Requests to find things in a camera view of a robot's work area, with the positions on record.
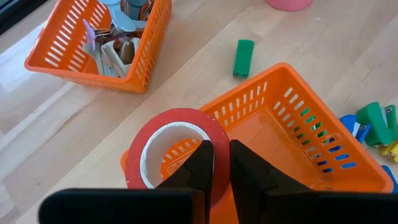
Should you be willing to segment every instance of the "green object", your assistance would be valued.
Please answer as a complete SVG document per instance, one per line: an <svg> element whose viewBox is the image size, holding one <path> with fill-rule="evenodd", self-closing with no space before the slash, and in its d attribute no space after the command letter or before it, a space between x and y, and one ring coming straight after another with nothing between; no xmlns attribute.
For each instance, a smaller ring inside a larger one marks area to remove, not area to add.
<svg viewBox="0 0 398 224"><path fill-rule="evenodd" d="M386 110L386 118L387 118L387 127L390 131L390 135L392 140L397 140L397 118L396 118L396 106L389 105L385 108Z"/></svg>
<svg viewBox="0 0 398 224"><path fill-rule="evenodd" d="M251 58L253 56L254 41L238 40L236 49L233 75L238 78L247 78L250 72Z"/></svg>
<svg viewBox="0 0 398 224"><path fill-rule="evenodd" d="M392 143L390 130L383 119L381 110L379 103L373 102L356 112L358 123L371 124L371 129L365 138L368 146L390 145Z"/></svg>

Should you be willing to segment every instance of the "orange basket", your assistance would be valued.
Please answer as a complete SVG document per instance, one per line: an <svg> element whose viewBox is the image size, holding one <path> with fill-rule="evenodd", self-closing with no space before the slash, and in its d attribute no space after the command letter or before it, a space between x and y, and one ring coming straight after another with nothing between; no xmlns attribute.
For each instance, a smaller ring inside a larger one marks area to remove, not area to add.
<svg viewBox="0 0 398 224"><path fill-rule="evenodd" d="M230 139L240 140L311 189L392 191L387 173L286 63L274 65L200 110L214 116ZM183 140L171 147L162 175L169 176L198 145L196 140ZM211 211L211 222L221 221L237 223L231 188Z"/></svg>
<svg viewBox="0 0 398 224"><path fill-rule="evenodd" d="M82 50L86 19L95 28L109 27L111 16L97 0L59 0L25 61L30 71L114 90L145 92L171 13L171 0L156 0L137 53L125 78L99 75L95 61Z"/></svg>

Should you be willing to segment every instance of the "tape roll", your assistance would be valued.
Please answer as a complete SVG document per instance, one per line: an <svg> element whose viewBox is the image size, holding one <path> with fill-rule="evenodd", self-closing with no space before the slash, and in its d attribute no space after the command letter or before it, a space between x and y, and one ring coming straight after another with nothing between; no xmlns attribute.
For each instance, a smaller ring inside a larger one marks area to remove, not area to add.
<svg viewBox="0 0 398 224"><path fill-rule="evenodd" d="M152 118L134 138L126 161L129 189L152 189L161 182L160 168L167 150L182 139L210 140L214 150L211 204L229 185L229 139L216 119L191 108L175 108Z"/></svg>

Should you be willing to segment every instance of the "wooden table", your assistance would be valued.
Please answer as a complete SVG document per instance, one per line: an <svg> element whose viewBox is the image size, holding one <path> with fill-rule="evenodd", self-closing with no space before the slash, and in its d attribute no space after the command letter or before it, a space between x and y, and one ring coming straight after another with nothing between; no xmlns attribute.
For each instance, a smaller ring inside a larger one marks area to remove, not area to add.
<svg viewBox="0 0 398 224"><path fill-rule="evenodd" d="M119 158L151 117L198 108L241 82L231 74L238 39L256 42L251 76L291 63L337 116L398 104L396 0L314 0L295 13L264 0L174 0L144 95L24 69L54 3L0 37L0 223L35 223L40 201L58 189L126 187Z"/></svg>

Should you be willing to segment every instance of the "black object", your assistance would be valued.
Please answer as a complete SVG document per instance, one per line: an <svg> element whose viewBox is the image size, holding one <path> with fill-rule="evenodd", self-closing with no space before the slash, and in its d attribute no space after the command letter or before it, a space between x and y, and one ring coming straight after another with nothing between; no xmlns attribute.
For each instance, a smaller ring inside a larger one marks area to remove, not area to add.
<svg viewBox="0 0 398 224"><path fill-rule="evenodd" d="M47 0L0 0L0 35Z"/></svg>
<svg viewBox="0 0 398 224"><path fill-rule="evenodd" d="M213 146L198 149L153 190L72 189L46 198L41 224L209 223ZM395 223L398 195L313 191L237 140L231 185L241 224Z"/></svg>

